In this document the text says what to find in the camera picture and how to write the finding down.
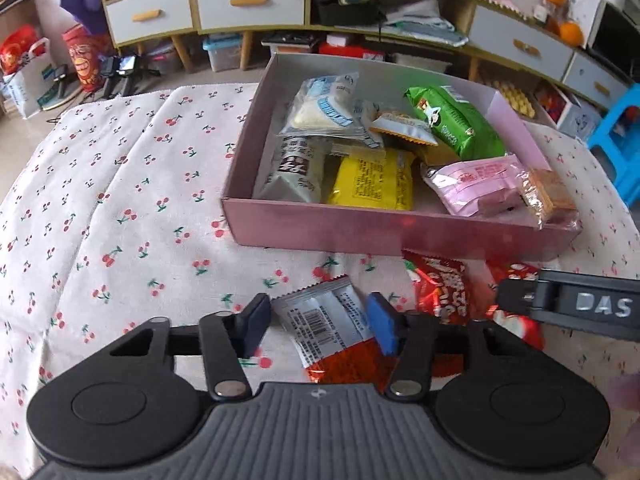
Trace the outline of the red flat box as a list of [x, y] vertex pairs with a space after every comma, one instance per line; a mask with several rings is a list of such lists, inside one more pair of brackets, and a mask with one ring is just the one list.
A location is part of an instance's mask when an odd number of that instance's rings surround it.
[[356, 44], [348, 44], [347, 46], [332, 46], [327, 42], [322, 42], [319, 47], [319, 53], [322, 55], [340, 56], [341, 58], [363, 58], [371, 61], [385, 61], [385, 53], [378, 52], [357, 46]]

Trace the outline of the white shopping bag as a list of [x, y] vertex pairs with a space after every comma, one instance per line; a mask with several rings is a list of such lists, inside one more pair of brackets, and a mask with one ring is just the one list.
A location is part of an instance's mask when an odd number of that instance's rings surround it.
[[20, 57], [17, 71], [3, 77], [20, 115], [38, 114], [56, 96], [55, 70], [50, 40], [41, 38]]

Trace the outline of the purple hat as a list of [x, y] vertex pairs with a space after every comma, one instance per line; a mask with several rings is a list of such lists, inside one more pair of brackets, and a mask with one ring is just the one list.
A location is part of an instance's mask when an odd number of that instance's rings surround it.
[[60, 7], [93, 35], [108, 32], [102, 0], [60, 0]]

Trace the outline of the clear cracker stack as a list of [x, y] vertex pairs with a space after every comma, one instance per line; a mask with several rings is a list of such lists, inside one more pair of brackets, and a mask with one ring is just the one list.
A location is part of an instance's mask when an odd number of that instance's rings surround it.
[[536, 218], [539, 229], [545, 226], [576, 228], [578, 208], [560, 176], [553, 170], [526, 169], [515, 177], [518, 192]]

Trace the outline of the clear storage bin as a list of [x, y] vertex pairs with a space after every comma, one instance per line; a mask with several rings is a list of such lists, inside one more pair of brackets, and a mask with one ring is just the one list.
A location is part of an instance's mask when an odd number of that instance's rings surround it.
[[242, 36], [240, 34], [208, 35], [202, 48], [208, 55], [214, 73], [238, 70], [241, 63]]

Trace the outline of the blue plastic stool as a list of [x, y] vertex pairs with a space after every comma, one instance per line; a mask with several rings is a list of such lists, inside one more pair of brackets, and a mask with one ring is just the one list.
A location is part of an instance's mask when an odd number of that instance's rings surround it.
[[639, 198], [639, 85], [634, 84], [608, 111], [588, 140], [614, 171], [613, 184], [627, 207]]

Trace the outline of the orange white snack packet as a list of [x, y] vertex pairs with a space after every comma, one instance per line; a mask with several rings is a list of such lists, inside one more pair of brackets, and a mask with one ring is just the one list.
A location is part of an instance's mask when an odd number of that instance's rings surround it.
[[424, 120], [410, 117], [396, 110], [383, 112], [371, 122], [372, 132], [397, 136], [402, 140], [420, 145], [437, 146], [438, 141], [431, 127]]

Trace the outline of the yellow snack packet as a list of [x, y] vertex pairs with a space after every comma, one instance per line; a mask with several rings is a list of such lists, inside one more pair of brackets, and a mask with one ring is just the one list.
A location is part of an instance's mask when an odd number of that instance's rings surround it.
[[388, 150], [383, 160], [345, 157], [328, 203], [336, 206], [409, 211], [413, 207], [414, 155]]

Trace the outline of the green snack packet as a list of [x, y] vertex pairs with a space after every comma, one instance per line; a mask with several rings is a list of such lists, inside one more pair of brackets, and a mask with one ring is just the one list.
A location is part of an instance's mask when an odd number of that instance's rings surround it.
[[417, 118], [430, 126], [462, 160], [499, 157], [506, 146], [495, 128], [454, 87], [410, 87], [405, 92]]

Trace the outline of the cherry print tablecloth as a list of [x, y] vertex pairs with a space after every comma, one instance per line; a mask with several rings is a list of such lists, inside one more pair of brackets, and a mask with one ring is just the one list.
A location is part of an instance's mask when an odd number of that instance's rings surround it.
[[155, 315], [190, 325], [347, 275], [401, 310], [398, 257], [235, 243], [221, 209], [255, 88], [206, 84], [68, 110], [1, 204], [1, 463], [38, 467], [27, 404], [49, 380]]

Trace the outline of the wooden tv cabinet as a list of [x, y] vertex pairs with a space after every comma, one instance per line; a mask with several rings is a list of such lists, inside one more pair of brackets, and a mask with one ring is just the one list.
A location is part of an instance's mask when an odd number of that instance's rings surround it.
[[487, 61], [547, 79], [603, 108], [628, 90], [581, 48], [480, 0], [102, 0], [115, 47], [197, 32], [347, 30], [382, 42], [398, 39], [459, 49], [474, 65]]

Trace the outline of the orange red barcode packet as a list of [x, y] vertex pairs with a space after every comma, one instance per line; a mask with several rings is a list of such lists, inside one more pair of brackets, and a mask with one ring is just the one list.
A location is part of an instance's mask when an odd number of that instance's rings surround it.
[[271, 307], [312, 382], [385, 388], [396, 360], [382, 353], [348, 276], [281, 296]]

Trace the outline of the pink wafer snack pack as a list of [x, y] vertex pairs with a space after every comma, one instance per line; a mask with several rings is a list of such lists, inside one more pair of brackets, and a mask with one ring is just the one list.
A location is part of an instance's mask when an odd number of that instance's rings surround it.
[[515, 175], [522, 169], [518, 158], [509, 154], [440, 167], [422, 162], [420, 174], [450, 214], [469, 218], [494, 216], [521, 206]]

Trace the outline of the red gift bag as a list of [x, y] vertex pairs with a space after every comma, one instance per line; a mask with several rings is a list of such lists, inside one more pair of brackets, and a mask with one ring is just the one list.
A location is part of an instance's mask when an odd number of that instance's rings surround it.
[[22, 56], [38, 39], [37, 29], [29, 24], [22, 25], [9, 34], [0, 48], [3, 73], [6, 75], [15, 73], [20, 68]]

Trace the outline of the white bread pack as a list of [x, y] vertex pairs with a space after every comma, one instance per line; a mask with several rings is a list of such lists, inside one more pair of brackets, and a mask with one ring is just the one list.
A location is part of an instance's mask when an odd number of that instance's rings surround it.
[[358, 73], [305, 80], [288, 108], [280, 136], [337, 136], [356, 129], [354, 91]]
[[372, 122], [378, 117], [380, 108], [373, 102], [356, 99], [352, 111], [352, 125], [347, 128], [347, 137], [359, 141], [368, 148], [384, 148], [381, 133], [372, 130]]

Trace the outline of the gold wrapper bar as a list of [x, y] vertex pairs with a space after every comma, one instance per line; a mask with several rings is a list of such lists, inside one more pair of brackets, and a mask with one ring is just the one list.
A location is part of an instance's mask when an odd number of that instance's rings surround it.
[[460, 162], [459, 155], [445, 143], [420, 144], [408, 143], [410, 151], [426, 166], [441, 167]]

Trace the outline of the red cylindrical gift can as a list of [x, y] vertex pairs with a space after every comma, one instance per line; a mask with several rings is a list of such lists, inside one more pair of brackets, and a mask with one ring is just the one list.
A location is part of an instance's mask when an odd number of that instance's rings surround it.
[[64, 32], [63, 40], [81, 87], [85, 92], [99, 90], [103, 86], [102, 60], [113, 51], [110, 34], [93, 34], [84, 25], [76, 24]]

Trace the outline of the orange fruit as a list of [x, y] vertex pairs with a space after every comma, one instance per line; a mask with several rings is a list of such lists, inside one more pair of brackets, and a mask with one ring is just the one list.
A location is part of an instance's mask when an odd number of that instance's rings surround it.
[[573, 48], [579, 48], [584, 43], [584, 34], [577, 23], [565, 21], [558, 26], [558, 35], [560, 39]]

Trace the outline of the silver cookie snack pack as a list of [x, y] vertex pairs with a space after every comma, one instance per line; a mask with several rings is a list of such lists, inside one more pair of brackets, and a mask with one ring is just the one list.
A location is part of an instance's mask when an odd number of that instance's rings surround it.
[[258, 200], [318, 204], [322, 199], [324, 163], [329, 143], [318, 136], [280, 138], [262, 183]]

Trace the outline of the yellow egg tray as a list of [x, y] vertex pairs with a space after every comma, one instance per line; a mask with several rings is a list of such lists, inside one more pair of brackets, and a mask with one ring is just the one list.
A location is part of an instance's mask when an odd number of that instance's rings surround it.
[[484, 77], [482, 83], [485, 86], [497, 90], [506, 102], [510, 104], [514, 112], [529, 119], [533, 119], [536, 116], [532, 101], [526, 96], [522, 89], [512, 84], [511, 81]]

